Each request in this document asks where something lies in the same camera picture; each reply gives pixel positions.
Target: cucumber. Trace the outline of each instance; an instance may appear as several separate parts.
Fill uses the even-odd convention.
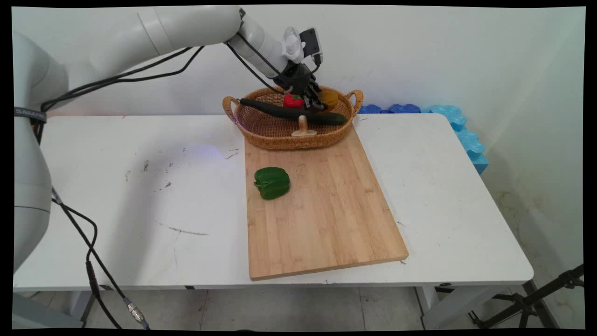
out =
[[[241,99],[241,104],[249,106],[263,113],[273,115],[274,117],[298,120],[301,115],[307,117],[307,122],[322,125],[342,125],[346,122],[346,117],[338,113],[310,113],[297,108],[285,108],[274,104],[259,102],[252,99]]]

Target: white table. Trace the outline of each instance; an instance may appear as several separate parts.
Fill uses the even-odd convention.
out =
[[[354,125],[410,256],[258,282],[248,274],[244,139],[226,116],[54,117],[42,150],[65,204],[98,224],[96,250],[123,291],[415,286],[430,329],[533,277],[445,117],[359,115]],[[86,252],[53,204],[14,291],[88,290]],[[457,289],[439,302],[433,287],[446,283]]]

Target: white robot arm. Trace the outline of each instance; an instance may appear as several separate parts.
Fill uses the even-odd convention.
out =
[[[316,32],[311,32],[311,36],[316,36]],[[50,173],[31,131],[29,118],[17,116],[17,108],[21,112],[39,110],[46,100],[80,85],[120,74],[159,55],[222,42],[230,44],[240,56],[285,90],[306,94],[316,85],[314,77],[309,78],[307,67],[300,63],[305,53],[295,30],[288,28],[284,40],[278,41],[237,5],[155,7],[135,13],[114,25],[105,39],[95,45],[88,59],[66,65],[57,62],[22,34],[13,32],[16,110],[13,272],[33,251],[47,229],[52,193]],[[308,43],[316,45],[312,49],[318,52],[309,54],[319,66],[321,48],[318,41]]]

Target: table leg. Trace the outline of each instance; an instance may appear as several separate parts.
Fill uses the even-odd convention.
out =
[[[415,289],[417,290],[419,302],[421,302],[423,314],[427,314],[431,307],[439,303],[439,297],[438,293],[435,291],[435,286],[415,287]]]
[[[69,315],[75,319],[82,320],[90,301],[91,291],[70,292]]]
[[[426,330],[438,329],[446,323],[477,308],[503,288],[499,286],[464,286],[456,288],[425,312],[421,320]],[[421,306],[427,299],[420,298]]]
[[[28,328],[81,328],[80,320],[13,293],[13,321]]]

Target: tripod stand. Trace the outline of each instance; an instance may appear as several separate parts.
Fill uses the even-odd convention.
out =
[[[501,321],[510,318],[514,314],[518,312],[521,313],[521,320],[518,325],[518,328],[526,328],[528,317],[530,315],[537,316],[537,313],[533,310],[533,305],[543,299],[544,297],[550,295],[551,293],[557,291],[562,287],[566,287],[568,289],[572,289],[575,286],[580,286],[584,288],[584,281],[580,280],[579,278],[584,275],[584,264],[576,267],[573,270],[566,271],[560,274],[557,278],[553,279],[551,282],[547,283],[543,287],[539,288],[538,290],[534,291],[530,295],[523,297],[520,294],[514,295],[496,295],[493,298],[498,300],[508,300],[514,302],[510,307],[502,310],[501,312],[495,314],[493,317],[489,318],[486,321],[480,320],[479,317],[475,314],[474,311],[469,313],[470,319],[473,320],[473,323],[477,325],[481,329],[488,329],[492,326],[500,323]]]

